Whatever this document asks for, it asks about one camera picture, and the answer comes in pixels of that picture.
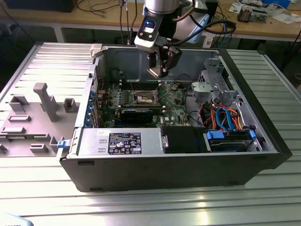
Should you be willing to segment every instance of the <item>wire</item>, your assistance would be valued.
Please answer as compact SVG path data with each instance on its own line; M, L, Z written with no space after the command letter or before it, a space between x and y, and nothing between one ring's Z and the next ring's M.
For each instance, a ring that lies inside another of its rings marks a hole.
M196 26L198 26L199 28L203 28L203 26L200 25L192 15L189 15L189 17L196 24ZM209 32L209 33L212 33L212 34L229 34L228 32L216 32L216 31L211 31L209 29L205 29L205 31Z
M133 26L134 26L134 23L137 19L137 0L135 0L135 17L133 19L133 22L132 22L132 26L131 26L131 33L130 33L130 42L132 40L132 35L133 35Z
M294 46L294 45L295 45L295 43L297 42L297 40L298 40L298 38L299 38L300 34L301 34L301 30L300 30L300 32L299 32L299 34L298 34L297 38L296 38L296 39L295 39L295 41L293 42L293 45L291 46L291 48L290 48L290 50L289 50L289 51L292 51L292 49L293 49L293 46Z
M5 14L12 20L15 22L16 25L18 25L20 27L20 29L32 40L33 43L35 43L36 41L20 26L20 24L14 20L14 18L11 17L11 15L4 9L3 5L0 3L0 7L3 9L3 11L5 12Z
M104 78L103 77L101 77L101 78L103 79L103 85L102 85L102 88L100 89L100 91L102 91L104 88Z
M178 74L178 75L176 75L176 76L175 76L175 78L174 78L174 82L175 82L176 78L178 78L178 77L179 77L179 76L181 76L181 75L185 75L187 78L189 78L191 81L193 81L193 80L191 79L191 77L189 77L189 75L188 75L188 74L181 73L181 74Z
M301 41L298 43L295 49L293 49L289 54L285 56L284 61L282 62L280 66L280 70L283 72L286 66L290 63L291 59L293 58L294 54L299 51L301 48Z
M220 120L219 120L219 114L218 114L218 113L219 113L221 110L224 110L224 111L226 112L229 128L230 128L230 129L234 129L234 125L231 123L231 116L230 116L230 113L229 113L228 109L225 108L225 107L220 107L220 108L217 109L217 111L216 111L216 122L217 122L217 124L218 124L225 132L227 131L227 129L221 124L221 122L220 122Z
M222 8L220 7L220 5L217 5L217 7L220 9L221 12L220 12L220 13L219 13L219 12L216 12L216 13L221 14L221 15L222 15L222 18L223 18L224 20L226 20L227 17L224 15L224 13L223 13Z
M186 99L187 99L187 95L188 95L188 92L189 92L190 89L191 89L191 86L189 86L189 88L188 88L188 90L187 90L187 93L186 93L186 95L185 95L185 99L184 99L184 108L185 108L185 111L186 111L186 113L188 114L189 119L192 119L193 121L195 121L195 122L198 124L198 126L203 127L203 128L206 128L205 126L203 126L203 125L201 124L201 122L199 122L199 121L197 121L195 118L191 117L190 114L189 114L188 111L187 111L187 107L186 107Z
M174 18L174 19L172 19L172 21L173 22L179 22L179 21L185 19L186 17L188 17L193 12L195 5L196 5L196 1L192 0L192 6L191 6L191 8L188 9L188 11L184 15L182 15L182 16L180 16L178 18Z
M124 45L124 43L123 43L123 37L122 37L122 6L120 6L119 22L120 22L120 33L121 33L122 45Z
M300 77L301 73L297 73L295 74L295 78L298 79L298 80L301 80L301 77Z
M119 6L119 4L117 4L117 5L113 5L113 6L110 6L110 7L107 7L107 8L102 8L102 9L98 9L98 10L86 10L86 9L83 9L83 8L79 7L79 4L82 3L83 1L84 1L84 0L81 0L81 1L79 1L79 2L77 3L77 8L80 9L80 10L82 10L82 11L85 11L85 12L99 12L99 11L104 11L104 10L106 10L106 9L110 9L110 8Z
M240 124L240 117L238 117L238 120L237 120L237 121L238 121L238 124L239 124L239 128L240 128L240 129L243 129L243 128L241 127L241 124Z
M23 51L26 52L26 53L29 52L29 50L23 48L22 46L13 44L13 43L10 41L10 39L9 39L9 37L12 36L12 35L7 35L6 32L5 32L1 27L0 27L0 30L1 30L2 33L8 38L8 42L10 43L10 45L11 45L12 47L14 47L16 53L18 53L20 56L24 57L24 55L22 55L20 52L18 52L18 51L16 50L16 47L19 48L19 49L21 49L21 50L23 50Z
M236 119L232 118L232 121L234 122L235 128L238 130L238 125L237 125Z
M211 119L211 117L209 117L209 118L203 123L203 125L205 125L207 122L209 122L210 119Z
M108 0L107 2L104 2L104 3L97 3L97 4L92 5L91 7L98 6L98 5L105 5L105 4L110 3L111 1L112 0Z
M19 27L19 30L17 31L17 34L16 34L16 37L15 37L15 41L14 41L14 44L15 44L15 50L18 52L18 50L16 49L16 41L17 41L17 38L18 38L18 34L21 30L21 27Z
M226 38L226 35L224 35L224 37L223 37L223 39L222 39L222 43L221 43L221 45L220 45L220 48L222 48L222 46L223 46L223 44L224 44L224 41L225 41L225 38Z
M130 45L130 31L128 27L128 8L127 8L127 0L126 0L126 10L127 10L127 44Z
M182 43L187 42L188 40L192 39L197 34L199 34L202 31L204 31L206 28L208 28L208 27L210 27L210 26L212 26L214 24L228 24L229 27L231 27L232 29L230 31L225 32L225 34L233 33L236 30L236 23L234 23L232 21L229 21L229 20L216 20L216 21L213 21L211 23L206 24L204 27L202 27L201 29L197 30L192 35L188 36L186 39L183 39L181 41L173 43L173 46L178 46L178 45L181 45Z

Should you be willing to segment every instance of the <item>floor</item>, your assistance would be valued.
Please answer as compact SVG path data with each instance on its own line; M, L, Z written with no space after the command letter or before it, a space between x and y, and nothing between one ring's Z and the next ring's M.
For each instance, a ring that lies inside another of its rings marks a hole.
M49 41L56 42L55 34L52 28L49 27L34 27L24 26L23 27L35 41ZM14 71L18 68L20 63L23 61L33 45L33 42L26 36L26 34L19 29L16 25L11 26L12 35L7 36L5 34L0 35L0 89L2 89L7 81L10 79ZM63 30L66 41L73 43L105 43L105 44L121 44L120 32L119 31L101 31L86 29L73 29L64 28ZM184 44L185 46L201 47L204 37L197 44ZM217 45L214 47L221 46L221 38ZM238 48L239 49L251 49L251 50L263 50L272 61L280 66L285 54L290 49L290 44L283 41L266 41L263 43L260 40L239 40L239 39L227 39L223 48ZM301 52L296 54L291 60L289 65L284 70L285 76L289 81L298 87L301 84L300 80L295 78L295 74L301 73L300 65Z

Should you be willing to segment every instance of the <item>power cord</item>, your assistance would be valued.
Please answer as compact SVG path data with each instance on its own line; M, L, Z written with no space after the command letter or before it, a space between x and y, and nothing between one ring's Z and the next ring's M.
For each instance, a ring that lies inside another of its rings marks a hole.
M5 8L3 7L3 5L0 3L0 7L3 9L3 11L5 12L5 14L12 20L14 21L14 23L16 25L18 25L20 27L20 29L32 40L33 43L35 43L36 41L23 29L23 27L21 27L21 25L16 21L14 20L13 17L11 17L11 15L5 10Z
M195 23L196 26L198 26L199 28L203 28L203 26L200 25L192 15L189 15L189 16L190 16L191 20ZM204 30L206 32L209 32L209 33L212 33L212 34L220 34L220 35L222 35L222 34L230 34L230 33L234 32L233 30L231 30L230 32L216 32L216 31L211 31L209 29L204 29Z

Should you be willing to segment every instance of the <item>wooden workbench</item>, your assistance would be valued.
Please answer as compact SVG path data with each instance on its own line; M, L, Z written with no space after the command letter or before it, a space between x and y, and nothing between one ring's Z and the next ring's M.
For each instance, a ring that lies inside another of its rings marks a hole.
M91 4L100 3L104 0L91 0ZM237 23L237 29L233 34L233 37L237 38L249 38L249 39L264 39L264 40L286 40L293 41L298 35L300 30L300 24L292 23L285 24L277 21L273 18L268 18L265 23L249 22L242 23L237 21L237 14L229 12L229 8L235 0L220 0L220 6L225 16ZM118 0L112 0L108 4L97 6L96 8L107 8L118 4ZM88 0L84 1L80 5L82 8L89 10ZM133 21L135 16L135 4L129 3L129 22ZM143 16L142 16L143 4L138 4L138 15L134 23L134 30L138 30ZM291 4L289 10L300 10L301 6ZM37 25L37 26L51 26L54 28L57 39L59 42L64 42L61 28L87 28L87 29L101 29L101 30L119 30L119 13L120 8L118 6L110 8L105 11L104 17L93 14L91 12L85 12L78 8L74 8L71 13L61 13L53 11L36 11L36 10L23 10L23 9L7 9L8 13L21 24L25 25ZM11 23L11 20L6 16L3 10L0 9L0 21L2 23ZM122 24L124 30L126 29L126 11L123 7ZM220 31L221 27L215 25L212 30Z

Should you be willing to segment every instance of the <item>blue latch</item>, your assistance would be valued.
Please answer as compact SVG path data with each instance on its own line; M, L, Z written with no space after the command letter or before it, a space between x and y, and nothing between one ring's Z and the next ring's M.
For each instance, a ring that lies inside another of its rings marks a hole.
M250 135L251 135L252 139L255 140L256 135L255 135L255 132L253 130L250 130Z
M206 133L207 139L225 139L222 131L210 130Z
M57 142L57 147L58 148L67 148L68 147L68 141L67 140L60 140L59 142Z

